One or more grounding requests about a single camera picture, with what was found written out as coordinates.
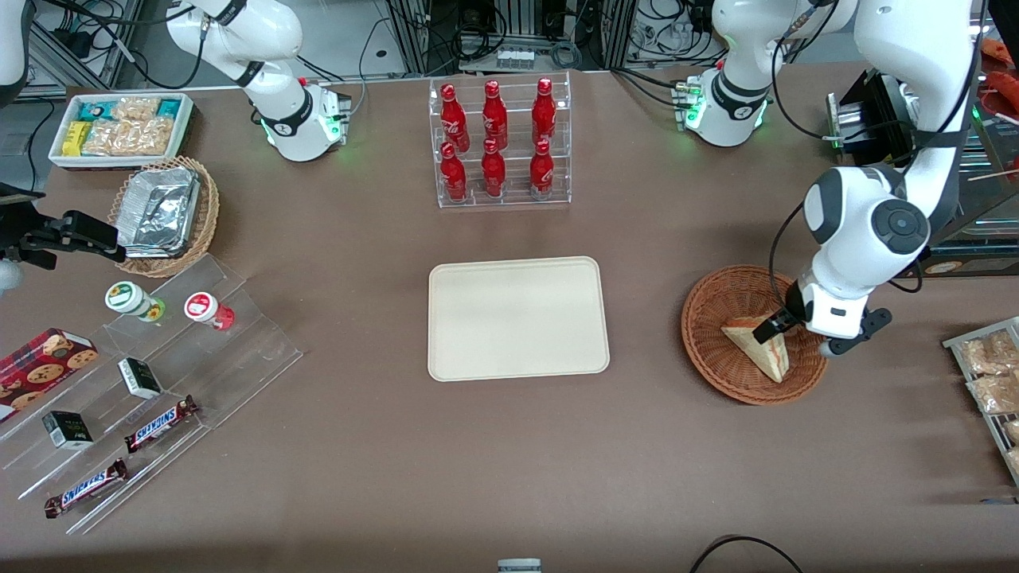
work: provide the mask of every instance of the cookie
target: cookie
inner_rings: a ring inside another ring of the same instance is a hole
[[[42,366],[37,366],[32,372],[29,372],[29,382],[33,384],[45,384],[60,377],[63,371],[64,367],[59,364],[43,364]]]
[[[45,392],[30,392],[29,394],[22,394],[21,396],[15,398],[14,402],[10,403],[10,407],[14,410],[24,410],[26,406],[45,395]]]
[[[97,356],[99,356],[99,353],[94,350],[83,350],[67,359],[67,367],[77,370],[95,360]]]
[[[43,354],[53,358],[63,358],[67,351],[74,348],[70,341],[60,334],[53,334],[43,343]]]

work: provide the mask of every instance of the table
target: table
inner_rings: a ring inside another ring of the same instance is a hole
[[[824,94],[860,69],[790,65],[784,102],[820,128]],[[212,252],[307,355],[88,535],[4,486],[3,571],[492,571],[534,556],[549,573],[675,572],[727,533],[811,573],[1016,571],[1015,508],[976,505],[1014,489],[940,342],[1019,314],[1019,281],[882,288],[873,303],[896,320],[811,394],[735,403],[682,350],[684,297],[715,268],[765,264],[830,149],[774,110],[746,145],[711,148],[616,77],[572,77],[574,203],[517,212],[438,210],[427,82],[372,84],[350,144],[307,164],[266,145],[240,91],[192,92],[185,149],[221,193]],[[103,215],[123,177],[53,169],[41,208]],[[794,224],[779,269],[815,248]],[[605,372],[429,377],[435,265],[571,255],[601,267]],[[126,277],[84,254],[26,275],[0,299],[3,353],[109,321],[101,295]],[[702,571],[787,567],[730,545]]]

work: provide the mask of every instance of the cookie box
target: cookie box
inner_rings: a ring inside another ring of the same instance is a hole
[[[0,359],[0,422],[67,379],[96,359],[88,338],[50,328]]]

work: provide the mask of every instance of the red coca-cola bottle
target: red coca-cola bottle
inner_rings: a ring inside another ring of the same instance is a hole
[[[481,116],[485,121],[485,137],[494,139],[500,150],[505,149],[509,145],[506,104],[499,96],[499,83],[494,80],[485,82],[485,107]]]
[[[531,108],[531,121],[534,145],[542,139],[551,141],[555,135],[555,100],[552,99],[552,81],[547,77],[538,80],[538,97]]]
[[[442,131],[446,140],[457,146],[458,153],[467,153],[471,149],[471,137],[467,135],[467,114],[457,101],[457,90],[451,84],[445,84],[439,93],[442,95]]]
[[[502,197],[506,183],[506,162],[499,153],[494,138],[485,140],[485,156],[481,158],[481,170],[485,174],[485,193],[493,199]]]
[[[463,203],[467,201],[467,171],[464,170],[464,163],[457,157],[457,149],[451,143],[442,142],[439,150],[442,153],[439,170],[442,171],[446,195],[449,196],[449,201]]]
[[[531,158],[531,197],[544,201],[552,194],[552,158],[548,155],[548,140],[534,146]]]

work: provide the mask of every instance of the snickers bar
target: snickers bar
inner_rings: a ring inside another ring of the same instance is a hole
[[[124,465],[123,460],[118,459],[113,462],[112,466],[78,483],[73,489],[64,491],[63,496],[55,496],[47,500],[46,518],[53,519],[107,485],[115,481],[126,481],[127,477],[127,466]]]
[[[177,402],[173,408],[164,412],[160,417],[146,424],[142,429],[124,438],[127,444],[127,453],[133,454],[157,437],[163,435],[166,430],[180,423],[181,420],[198,411],[198,406],[192,400],[191,395]]]

